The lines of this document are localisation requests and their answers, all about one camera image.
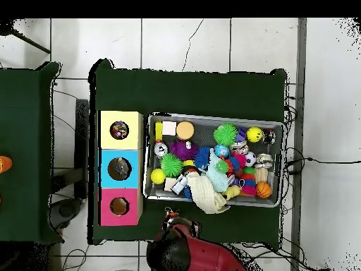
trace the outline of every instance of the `green tablecloth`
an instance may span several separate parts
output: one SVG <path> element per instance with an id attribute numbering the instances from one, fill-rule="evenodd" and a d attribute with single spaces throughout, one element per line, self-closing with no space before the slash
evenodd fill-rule
<path id="1" fill-rule="evenodd" d="M 169 112 L 283 122 L 286 80 L 283 70 L 272 74 L 129 71 L 116 70 L 105 59 L 93 66 L 89 80 L 90 122 L 95 126 L 95 110 L 138 111 L 144 117 L 151 112 Z M 94 140 L 94 152 L 97 152 L 97 139 Z M 145 199 L 144 212 L 137 226 L 100 227 L 97 225 L 96 184 L 93 197 L 93 205 L 90 205 L 92 219 L 88 223 L 89 237 L 93 240 L 152 240 L 160 229 L 164 208 L 171 206 L 180 210 L 182 217 L 202 224 L 203 239 L 214 242 L 263 241 L 274 248 L 279 247 L 279 206 L 232 206 L 225 213 L 206 215 L 193 203 Z"/>
<path id="2" fill-rule="evenodd" d="M 48 223 L 51 191 L 50 87 L 57 63 L 38 70 L 0 69 L 0 241 L 61 240 Z"/>

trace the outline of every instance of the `pink box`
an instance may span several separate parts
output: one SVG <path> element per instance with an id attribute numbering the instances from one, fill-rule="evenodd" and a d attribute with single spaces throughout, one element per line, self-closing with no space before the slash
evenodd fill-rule
<path id="1" fill-rule="evenodd" d="M 138 202 L 138 188 L 102 188 L 102 199 L 100 203 L 100 225 L 101 226 L 123 226 L 137 225 L 140 218 L 140 203 Z M 110 208 L 114 198 L 124 198 L 128 201 L 129 210 L 124 215 L 115 215 Z"/>

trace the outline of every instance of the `yellow smiley ball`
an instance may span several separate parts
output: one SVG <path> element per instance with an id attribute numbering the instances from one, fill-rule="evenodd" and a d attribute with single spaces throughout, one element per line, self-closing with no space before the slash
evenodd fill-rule
<path id="1" fill-rule="evenodd" d="M 164 174 L 163 170 L 155 169 L 150 174 L 150 179 L 154 184 L 162 184 L 166 179 L 166 175 Z"/>
<path id="2" fill-rule="evenodd" d="M 262 139 L 263 132 L 258 127 L 251 127 L 247 130 L 247 139 L 251 143 L 256 143 L 257 141 L 260 141 Z"/>

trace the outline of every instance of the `white towel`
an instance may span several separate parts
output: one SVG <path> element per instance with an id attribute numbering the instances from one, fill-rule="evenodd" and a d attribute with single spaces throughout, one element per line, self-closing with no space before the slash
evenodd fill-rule
<path id="1" fill-rule="evenodd" d="M 187 175 L 187 179 L 193 202 L 206 214 L 222 213 L 230 208 L 230 206 L 225 206 L 226 199 L 220 193 L 214 192 L 213 185 L 207 176 L 191 172 Z"/>

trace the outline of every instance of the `orange ball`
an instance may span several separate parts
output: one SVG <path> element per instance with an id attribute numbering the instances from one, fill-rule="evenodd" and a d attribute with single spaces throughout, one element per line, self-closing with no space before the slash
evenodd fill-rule
<path id="1" fill-rule="evenodd" d="M 256 185 L 256 196 L 259 198 L 268 198 L 271 194 L 271 186 L 266 182 L 259 182 Z"/>

